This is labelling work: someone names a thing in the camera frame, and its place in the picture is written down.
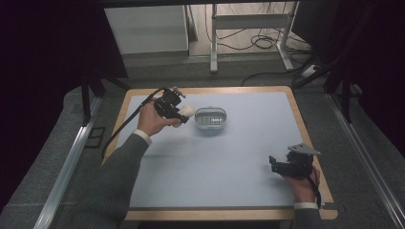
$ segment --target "sleeve cuff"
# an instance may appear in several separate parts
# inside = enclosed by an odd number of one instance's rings
[[[314,202],[299,202],[294,204],[294,209],[318,209],[318,205]]]
[[[134,134],[139,135],[140,137],[142,137],[146,141],[146,143],[148,143],[148,145],[152,144],[152,140],[151,140],[150,136],[148,136],[145,132],[136,129],[134,131]]]

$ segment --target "aluminum rail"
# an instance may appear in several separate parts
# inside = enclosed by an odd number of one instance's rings
[[[375,166],[370,154],[368,153],[366,147],[361,141],[360,137],[357,135],[354,127],[351,123],[348,123],[346,118],[340,112],[340,105],[334,95],[327,94],[331,106],[334,109],[334,112],[339,119],[340,124],[343,127],[346,135],[348,136],[349,141],[352,144],[357,156],[360,159],[360,162],[363,164],[370,180],[372,181],[375,190],[380,195],[385,207],[388,210],[391,218],[393,219],[396,228],[405,228],[405,215],[400,205],[398,199],[395,197],[393,190],[385,181],[384,177],[379,173],[377,167]]]
[[[56,179],[56,182],[53,185],[53,188],[48,196],[47,201],[45,202],[42,212],[39,215],[38,220],[36,221],[34,229],[45,229],[51,226],[53,217],[56,213],[57,207],[59,206],[60,200],[62,199],[66,187],[71,180],[71,176],[75,170],[78,159],[80,158],[81,152],[84,148],[84,145],[87,141],[87,138],[92,131],[93,124],[95,123],[96,114],[98,108],[102,102],[102,98],[96,97],[93,101],[91,108],[91,118],[86,127],[81,127],[76,136],[75,142],[66,157],[65,163],[63,164],[62,169],[60,170],[59,176]]]

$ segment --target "hand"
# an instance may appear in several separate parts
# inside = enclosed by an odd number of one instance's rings
[[[320,172],[313,166],[310,178],[313,182],[319,186]],[[297,179],[294,177],[282,176],[291,184],[292,191],[297,197],[298,202],[315,202],[315,194],[313,193],[312,186],[306,178]]]
[[[146,103],[139,111],[138,129],[149,136],[159,133],[165,126],[176,125],[181,122],[177,118],[166,119],[158,115],[154,103],[154,100]]]

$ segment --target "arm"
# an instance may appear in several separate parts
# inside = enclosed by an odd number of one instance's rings
[[[161,118],[153,102],[142,107],[137,130],[99,169],[94,183],[77,206],[69,228],[118,228],[128,213],[140,161],[149,146],[149,136],[179,122],[178,119]]]
[[[312,180],[319,185],[320,172],[313,167],[310,175]],[[321,229],[322,221],[319,215],[318,206],[315,203],[315,194],[309,182],[304,179],[283,176],[291,184],[297,203],[294,205],[295,221],[294,229]]]

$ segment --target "white wall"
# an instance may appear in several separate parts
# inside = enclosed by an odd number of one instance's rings
[[[106,9],[121,54],[187,51],[184,6]]]

